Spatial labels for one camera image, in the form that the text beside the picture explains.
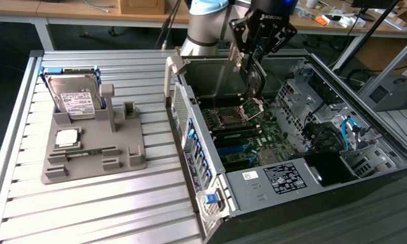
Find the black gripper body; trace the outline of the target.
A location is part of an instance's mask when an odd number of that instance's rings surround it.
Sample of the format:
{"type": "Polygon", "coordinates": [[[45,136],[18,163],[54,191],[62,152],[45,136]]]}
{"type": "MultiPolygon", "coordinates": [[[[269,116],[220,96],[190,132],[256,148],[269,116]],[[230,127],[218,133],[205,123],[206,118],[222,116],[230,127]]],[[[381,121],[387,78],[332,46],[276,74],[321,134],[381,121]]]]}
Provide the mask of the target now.
{"type": "Polygon", "coordinates": [[[250,1],[250,7],[245,14],[246,25],[259,26],[261,22],[269,22],[269,25],[284,26],[289,22],[296,4],[297,0],[250,1]]]}

